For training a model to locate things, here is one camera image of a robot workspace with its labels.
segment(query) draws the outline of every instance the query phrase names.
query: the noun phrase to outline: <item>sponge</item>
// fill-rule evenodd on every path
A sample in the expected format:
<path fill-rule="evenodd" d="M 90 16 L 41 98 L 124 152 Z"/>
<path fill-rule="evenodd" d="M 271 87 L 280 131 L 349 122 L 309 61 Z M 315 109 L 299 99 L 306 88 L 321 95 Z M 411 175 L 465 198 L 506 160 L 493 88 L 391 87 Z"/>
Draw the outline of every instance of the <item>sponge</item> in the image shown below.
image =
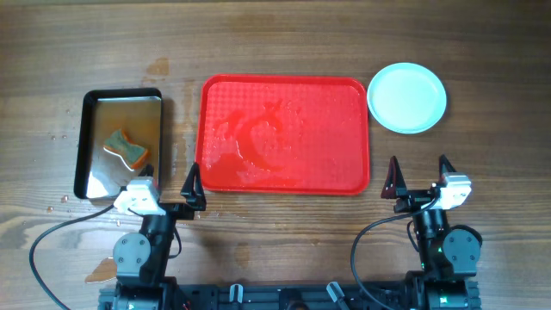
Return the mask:
<path fill-rule="evenodd" d="M 134 144 L 122 129 L 112 133 L 111 136 L 103 142 L 103 149 L 114 155 L 120 156 L 126 166 L 131 170 L 137 169 L 143 165 L 149 156 L 149 150 L 143 146 Z"/>

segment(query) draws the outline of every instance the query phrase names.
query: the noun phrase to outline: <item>red serving tray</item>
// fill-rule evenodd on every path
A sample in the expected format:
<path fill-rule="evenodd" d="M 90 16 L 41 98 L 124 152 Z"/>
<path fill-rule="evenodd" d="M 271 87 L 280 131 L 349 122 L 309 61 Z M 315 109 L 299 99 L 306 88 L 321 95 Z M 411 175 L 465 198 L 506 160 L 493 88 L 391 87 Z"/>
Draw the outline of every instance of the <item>red serving tray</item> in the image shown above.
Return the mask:
<path fill-rule="evenodd" d="M 359 194 L 369 182 L 366 100 L 350 77 L 209 78 L 195 154 L 204 187 Z"/>

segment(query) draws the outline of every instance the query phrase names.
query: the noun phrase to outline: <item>wooden surface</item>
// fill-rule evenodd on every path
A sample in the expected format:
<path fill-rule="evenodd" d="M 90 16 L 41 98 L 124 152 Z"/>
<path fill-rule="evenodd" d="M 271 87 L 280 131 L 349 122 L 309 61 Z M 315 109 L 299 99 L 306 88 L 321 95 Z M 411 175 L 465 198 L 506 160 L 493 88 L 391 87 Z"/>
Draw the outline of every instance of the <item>wooden surface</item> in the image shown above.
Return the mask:
<path fill-rule="evenodd" d="M 426 188 L 445 152 L 474 183 L 449 221 L 484 236 L 476 277 L 483 307 L 550 308 L 551 14 L 538 3 L 0 8 L 0 309 L 54 309 L 28 267 L 29 246 L 50 226 L 99 210 L 72 194 L 87 91 L 162 91 L 162 200 L 177 202 L 195 152 L 201 85 L 211 75 L 350 76 L 367 85 L 401 61 L 433 70 L 449 106 L 435 127 L 411 136 L 369 118 L 367 190 L 355 197 L 209 194 L 207 211 L 178 225 L 183 254 L 167 274 L 180 283 L 351 282 L 353 238 L 392 215 L 392 202 L 379 198 L 389 158 L 398 157 L 411 188 Z M 169 70 L 159 70 L 165 61 Z M 42 242 L 37 267 L 70 307 L 94 309 L 98 289 L 115 282 L 84 278 L 121 235 L 138 229 L 139 219 L 115 212 L 69 226 Z M 365 279 L 400 279 L 419 268 L 405 220 L 366 236 L 357 258 Z"/>

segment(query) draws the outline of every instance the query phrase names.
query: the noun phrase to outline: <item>wooden table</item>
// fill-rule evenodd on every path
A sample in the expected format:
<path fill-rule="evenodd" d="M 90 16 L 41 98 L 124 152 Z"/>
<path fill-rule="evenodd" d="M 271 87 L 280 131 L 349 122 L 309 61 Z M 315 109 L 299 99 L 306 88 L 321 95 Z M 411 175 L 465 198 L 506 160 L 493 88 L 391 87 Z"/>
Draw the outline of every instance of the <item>wooden table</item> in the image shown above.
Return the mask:
<path fill-rule="evenodd" d="M 0 309 L 55 308 L 28 267 L 47 228 L 99 210 L 72 194 L 84 94 L 157 87 L 165 98 L 162 200 L 179 202 L 192 163 L 202 83 L 219 72 L 348 76 L 415 62 L 444 82 L 449 106 L 426 133 L 369 117 L 371 184 L 359 196 L 209 194 L 178 224 L 180 283 L 352 282 L 356 234 L 393 214 L 379 198 L 396 155 L 411 188 L 446 153 L 473 180 L 449 213 L 484 236 L 485 309 L 551 307 L 551 14 L 510 2 L 259 2 L 23 6 L 0 9 Z M 62 203 L 62 196 L 68 202 Z M 365 279 L 418 270 L 406 221 L 363 239 Z M 47 237 L 37 267 L 70 307 L 96 307 L 84 284 L 139 219 L 110 212 Z"/>

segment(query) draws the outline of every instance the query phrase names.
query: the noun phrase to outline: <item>light blue plate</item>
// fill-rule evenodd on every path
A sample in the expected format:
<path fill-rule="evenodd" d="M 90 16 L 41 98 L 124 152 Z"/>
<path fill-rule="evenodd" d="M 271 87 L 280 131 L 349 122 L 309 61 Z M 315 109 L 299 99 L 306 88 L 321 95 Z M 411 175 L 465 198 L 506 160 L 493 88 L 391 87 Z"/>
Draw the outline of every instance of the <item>light blue plate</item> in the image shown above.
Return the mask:
<path fill-rule="evenodd" d="M 371 115 L 396 133 L 421 133 L 446 110 L 446 91 L 429 69 L 398 63 L 379 71 L 368 87 Z"/>

